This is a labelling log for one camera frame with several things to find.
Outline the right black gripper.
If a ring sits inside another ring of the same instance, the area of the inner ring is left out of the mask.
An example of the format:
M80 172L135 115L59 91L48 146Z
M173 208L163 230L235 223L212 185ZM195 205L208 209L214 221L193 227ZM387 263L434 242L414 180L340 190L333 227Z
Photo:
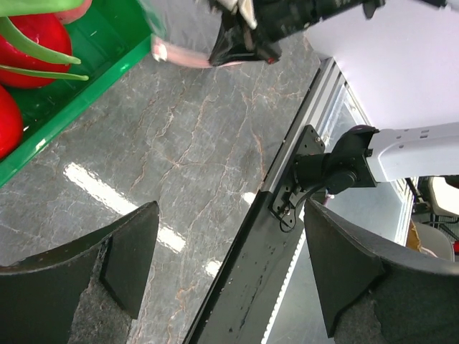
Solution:
M213 67L233 62L279 61L279 41L360 6L367 19L384 1L210 1L221 24L209 56Z

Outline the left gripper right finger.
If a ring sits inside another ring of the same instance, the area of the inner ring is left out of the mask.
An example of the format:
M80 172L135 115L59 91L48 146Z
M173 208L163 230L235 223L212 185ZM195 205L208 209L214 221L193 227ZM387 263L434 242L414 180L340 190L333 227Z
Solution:
M400 246L305 203L327 335L335 343L457 343L458 263Z

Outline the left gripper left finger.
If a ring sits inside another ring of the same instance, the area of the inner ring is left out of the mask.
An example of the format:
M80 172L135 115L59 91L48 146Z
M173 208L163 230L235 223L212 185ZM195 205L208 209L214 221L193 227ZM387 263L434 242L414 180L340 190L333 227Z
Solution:
M112 224L1 267L2 343L126 343L156 244L149 202Z

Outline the clear pink zip top bag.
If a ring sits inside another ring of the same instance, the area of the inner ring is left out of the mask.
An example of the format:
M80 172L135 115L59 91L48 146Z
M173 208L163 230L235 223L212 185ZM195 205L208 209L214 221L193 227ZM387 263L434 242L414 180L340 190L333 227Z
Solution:
M257 27L252 1L139 1L151 28L151 54L160 62L209 69L209 58L220 27L220 15L242 17Z

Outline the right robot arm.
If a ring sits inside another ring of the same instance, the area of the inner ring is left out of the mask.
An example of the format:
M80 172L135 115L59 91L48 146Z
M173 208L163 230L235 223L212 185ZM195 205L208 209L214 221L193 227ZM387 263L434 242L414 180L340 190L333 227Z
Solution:
M211 1L222 13L209 58L213 67L228 62L263 61L281 56L279 42L355 7L371 19L384 1ZM300 139L288 139L291 152L280 164L271 191L287 204L326 189L336 195L348 188L413 176L447 176L458 171L451 162L458 152L458 124L404 130L361 125L345 132L330 153L301 155Z

